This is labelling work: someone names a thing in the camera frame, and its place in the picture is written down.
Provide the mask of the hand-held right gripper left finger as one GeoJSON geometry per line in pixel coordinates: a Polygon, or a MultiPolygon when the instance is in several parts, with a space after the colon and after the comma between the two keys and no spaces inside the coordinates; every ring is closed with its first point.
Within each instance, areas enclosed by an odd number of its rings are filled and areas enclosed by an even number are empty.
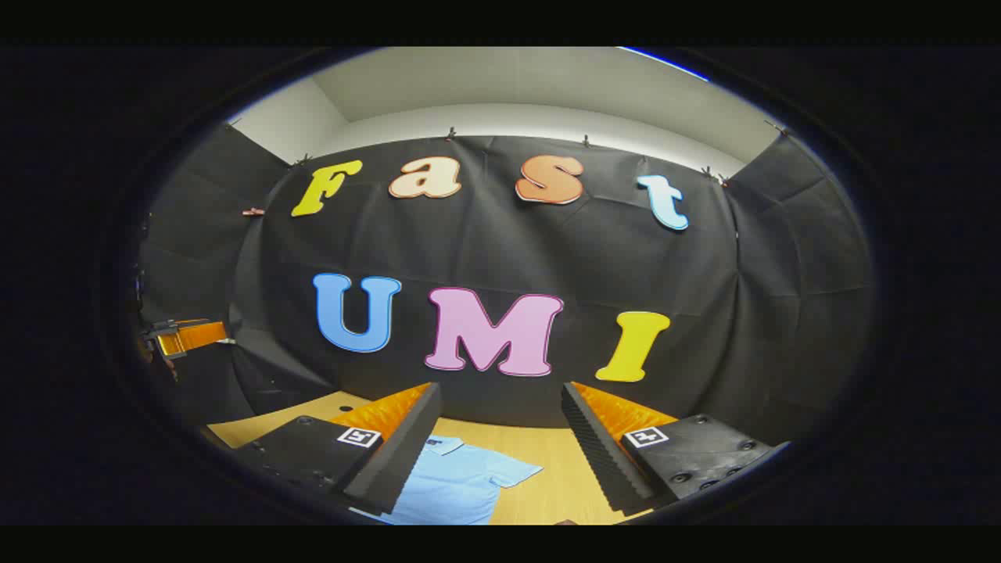
{"type": "Polygon", "coordinates": [[[440,412],[440,385],[426,382],[332,420],[301,414],[233,460],[316,504],[389,513],[440,412]]]}

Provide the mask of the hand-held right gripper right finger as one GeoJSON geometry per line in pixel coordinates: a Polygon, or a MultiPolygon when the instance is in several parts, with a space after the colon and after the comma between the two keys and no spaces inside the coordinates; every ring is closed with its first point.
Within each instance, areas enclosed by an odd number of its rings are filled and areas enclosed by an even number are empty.
{"type": "Polygon", "coordinates": [[[708,414],[676,419],[579,382],[564,384],[561,408],[608,505],[625,516],[700,495],[787,448],[708,414]]]}

